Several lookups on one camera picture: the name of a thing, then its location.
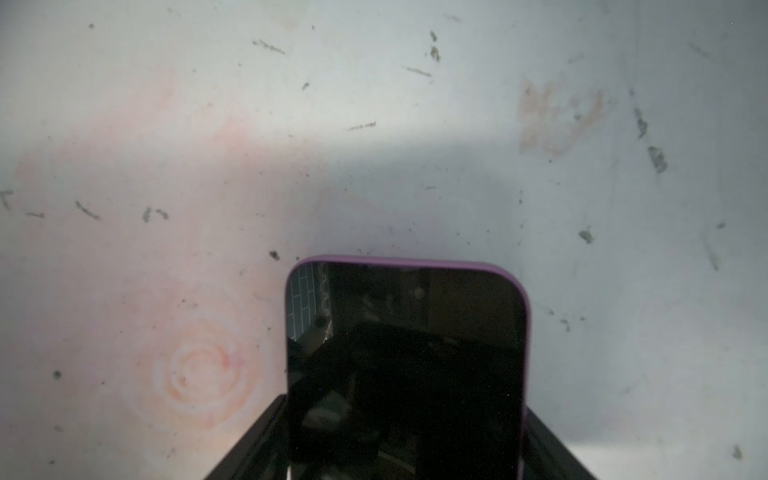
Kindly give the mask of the purple case phone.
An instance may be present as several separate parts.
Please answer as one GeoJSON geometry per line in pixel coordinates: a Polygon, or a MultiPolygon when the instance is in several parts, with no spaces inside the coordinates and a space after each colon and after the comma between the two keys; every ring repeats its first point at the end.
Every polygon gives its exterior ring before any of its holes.
{"type": "Polygon", "coordinates": [[[530,330],[485,263],[299,262],[285,288],[291,479],[519,479],[530,330]]]}

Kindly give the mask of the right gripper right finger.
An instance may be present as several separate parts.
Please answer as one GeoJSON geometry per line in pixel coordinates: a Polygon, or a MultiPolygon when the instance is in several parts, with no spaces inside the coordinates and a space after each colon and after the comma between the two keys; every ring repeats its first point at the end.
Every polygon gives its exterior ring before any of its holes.
{"type": "Polygon", "coordinates": [[[525,480],[596,480],[530,408],[524,433],[525,480]]]}

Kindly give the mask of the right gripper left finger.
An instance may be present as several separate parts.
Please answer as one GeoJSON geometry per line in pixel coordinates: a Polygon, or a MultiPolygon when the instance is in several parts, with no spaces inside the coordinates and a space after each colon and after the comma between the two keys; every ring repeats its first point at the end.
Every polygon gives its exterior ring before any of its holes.
{"type": "Polygon", "coordinates": [[[205,479],[286,480],[287,406],[287,396],[278,396],[205,479]]]}

